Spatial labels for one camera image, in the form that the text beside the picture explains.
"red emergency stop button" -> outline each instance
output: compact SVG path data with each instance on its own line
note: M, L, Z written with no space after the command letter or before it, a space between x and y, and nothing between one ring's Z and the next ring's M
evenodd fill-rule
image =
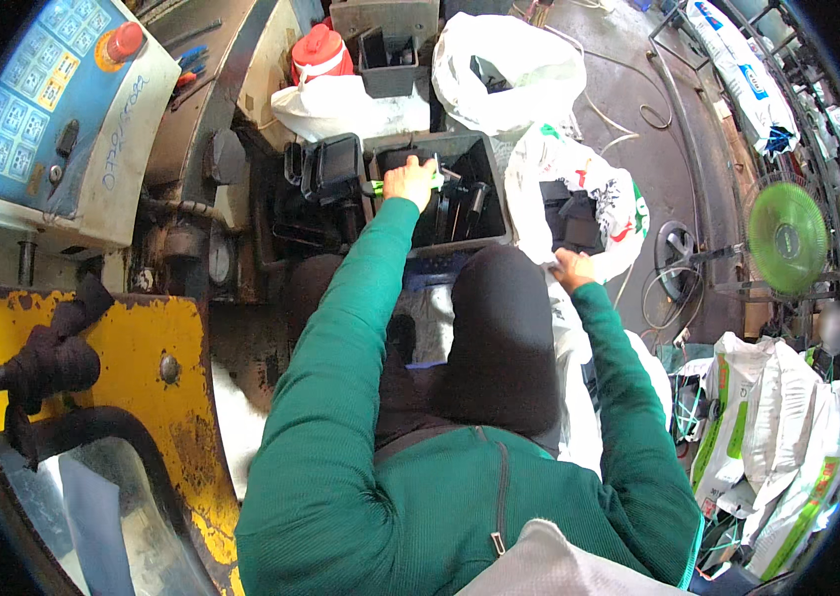
M112 32L108 43L105 45L106 54L109 60L121 63L139 51L141 42L145 40L145 33L138 23L129 21L122 23Z

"person's left hand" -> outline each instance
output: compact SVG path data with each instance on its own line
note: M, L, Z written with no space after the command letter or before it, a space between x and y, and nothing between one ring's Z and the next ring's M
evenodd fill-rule
M576 288L595 281L595 263L589 255L560 248L555 252L559 266L550 269L552 276L562 284L571 296Z

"green long-sleeve shirt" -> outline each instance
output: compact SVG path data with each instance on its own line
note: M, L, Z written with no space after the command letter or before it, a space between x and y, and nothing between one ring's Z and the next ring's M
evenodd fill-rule
M416 206L383 204L278 382L235 531L248 594L452 594L533 518L580 548L687 587L702 520L661 405L605 289L572 301L593 345L602 478L492 427L373 462L385 328Z

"zipper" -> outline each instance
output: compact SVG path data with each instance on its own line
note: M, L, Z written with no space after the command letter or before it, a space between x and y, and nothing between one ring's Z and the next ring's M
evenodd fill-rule
M488 442L483 427L477 425L476 434L482 441ZM496 500L496 531L489 533L492 545L496 549L496 556L506 554L506 544L503 542L503 529L506 527L506 490L509 488L509 450L500 442L495 442L499 448L499 494Z

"red lid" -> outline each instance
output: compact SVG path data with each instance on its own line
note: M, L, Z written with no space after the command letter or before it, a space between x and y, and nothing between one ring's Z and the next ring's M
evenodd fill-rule
M113 62L124 62L129 56L139 51L144 39L145 34L141 26L134 21L129 21L118 26L118 29L109 37L109 43L105 49Z
M318 23L307 35L294 44L291 57L301 65L322 64L341 52L343 40L337 31Z

